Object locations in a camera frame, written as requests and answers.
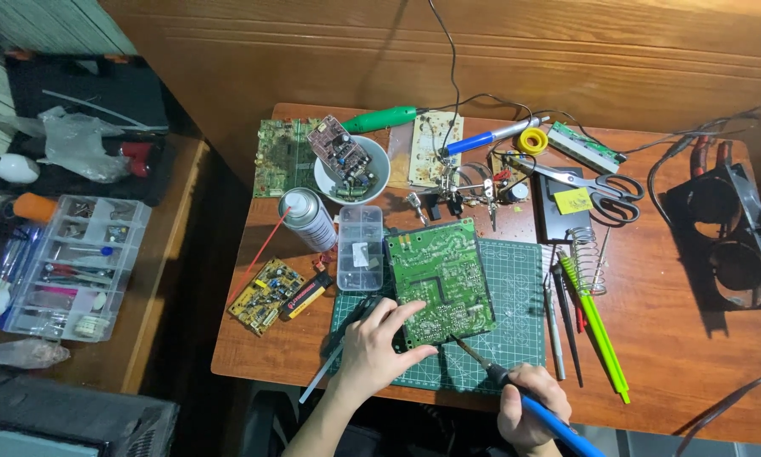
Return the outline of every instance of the green circuit board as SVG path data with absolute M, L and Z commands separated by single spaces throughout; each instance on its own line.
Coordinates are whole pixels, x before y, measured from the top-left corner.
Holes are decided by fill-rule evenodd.
M 406 320 L 406 347 L 442 344 L 496 328 L 474 220 L 467 218 L 386 237 L 397 301 L 423 300 Z
M 318 119 L 263 119 L 257 136 L 254 197 L 281 197 L 294 187 L 317 189 L 313 177 L 315 153 L 307 134 Z

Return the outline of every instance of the wooden desk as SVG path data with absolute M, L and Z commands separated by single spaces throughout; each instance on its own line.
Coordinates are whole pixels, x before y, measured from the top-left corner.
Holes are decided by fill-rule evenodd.
M 280 103 L 273 119 L 323 117 L 328 113 L 346 120 L 363 111 Z M 495 129 L 507 122 L 466 118 L 466 137 Z M 657 133 L 592 129 L 592 133 L 616 149 L 629 149 L 661 137 Z M 374 135 L 383 146 L 386 132 Z M 667 149 L 662 144 L 636 154 L 620 172 L 645 184 L 651 165 Z M 463 161 L 483 160 L 485 148 L 463 154 Z M 689 178 L 689 153 L 669 160 L 660 170 L 659 191 Z M 733 149 L 736 160 L 750 165 L 744 144 Z M 556 151 L 542 155 L 549 166 L 577 166 Z M 415 212 L 406 204 L 405 190 L 387 188 L 375 201 L 384 209 L 385 225 L 401 229 L 420 226 Z M 278 198 L 255 198 L 239 248 L 232 287 L 239 282 L 256 252 L 278 221 Z M 583 335 L 577 336 L 585 388 L 579 389 L 571 360 L 566 359 L 568 380 L 562 383 L 572 405 L 572 420 L 616 429 L 669 434 L 732 390 L 761 376 L 761 311 L 727 314 L 730 336 L 707 338 L 675 244 L 668 227 L 649 198 L 638 203 L 642 215 L 635 223 L 613 230 L 609 241 L 606 279 L 608 295 L 598 299 L 601 311 L 623 372 L 629 382 L 631 404 L 623 405 L 609 384 L 598 357 Z M 522 212 L 507 206 L 497 215 L 498 231 L 490 228 L 485 208 L 469 209 L 484 237 L 536 242 L 531 204 Z M 337 213 L 337 206 L 329 208 Z M 443 220 L 451 220 L 447 211 Z M 598 227 L 600 235 L 603 227 Z M 277 256 L 308 275 L 311 254 L 301 241 L 284 227 L 267 245 L 252 275 L 272 256 Z M 335 274 L 335 265 L 330 265 Z M 319 348 L 329 331 L 335 287 L 290 322 L 279 322 L 262 338 L 257 338 L 229 315 L 223 315 L 212 371 L 216 374 L 272 382 L 307 385 L 322 360 Z M 547 364 L 552 370 L 552 362 Z M 414 389 L 390 386 L 382 397 L 456 407 L 496 410 L 498 398 L 482 394 Z M 724 441 L 761 442 L 761 386 L 724 413 L 699 435 Z
M 108 392 L 138 393 L 163 305 L 180 272 L 189 210 L 201 163 L 209 152 L 201 140 L 171 134 L 167 141 L 177 150 L 172 178 L 163 201 L 152 208 L 112 338 L 97 343 L 64 341 L 70 358 L 36 374 Z M 0 332 L 0 342 L 23 338 Z

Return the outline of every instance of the plastic storage box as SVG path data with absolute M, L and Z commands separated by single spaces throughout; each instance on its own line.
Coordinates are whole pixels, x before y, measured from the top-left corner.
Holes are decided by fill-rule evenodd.
M 63 195 L 3 330 L 109 339 L 151 213 L 133 200 Z
M 345 206 L 338 217 L 338 288 L 380 289 L 383 286 L 383 211 L 377 206 Z

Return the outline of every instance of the white bowl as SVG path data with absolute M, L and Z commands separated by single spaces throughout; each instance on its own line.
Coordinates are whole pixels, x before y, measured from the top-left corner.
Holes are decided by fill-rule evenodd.
M 389 174 L 392 168 L 391 165 L 389 165 L 389 157 L 386 155 L 386 151 L 383 150 L 381 145 L 375 143 L 374 140 L 366 137 L 359 137 L 358 135 L 353 135 L 352 138 L 356 143 L 363 147 L 367 154 L 369 154 L 369 157 L 372 158 L 367 164 L 367 171 L 374 173 L 377 178 L 375 184 L 369 186 L 369 190 L 364 195 L 363 199 L 356 200 L 355 202 L 346 202 L 336 197 L 335 191 L 342 185 L 341 178 L 339 178 L 333 170 L 330 170 L 329 167 L 326 167 L 321 159 L 316 159 L 315 165 L 313 166 L 313 175 L 315 176 L 315 183 L 319 186 L 319 190 L 321 190 L 321 192 L 323 192 L 330 200 L 344 206 L 363 205 L 380 195 L 386 187 L 386 184 L 389 183 Z

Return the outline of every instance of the human arm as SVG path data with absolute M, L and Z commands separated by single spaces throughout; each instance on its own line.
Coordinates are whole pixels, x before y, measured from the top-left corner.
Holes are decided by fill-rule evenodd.
M 570 423 L 572 407 L 567 401 L 558 381 L 553 379 L 544 367 L 533 367 L 522 363 L 510 369 L 508 377 L 517 385 L 527 388 L 539 401 L 552 410 L 559 419 Z M 502 399 L 497 417 L 499 433 L 505 438 L 521 457 L 560 457 L 553 442 L 553 436 L 535 417 L 522 416 L 522 401 L 514 385 L 502 389 Z
M 397 306 L 384 298 L 363 320 L 351 324 L 344 337 L 341 368 L 329 381 L 324 396 L 290 441 L 284 457 L 329 456 L 355 410 L 406 369 L 437 353 L 425 345 L 397 354 L 392 338 L 407 318 L 423 309 L 425 302 Z

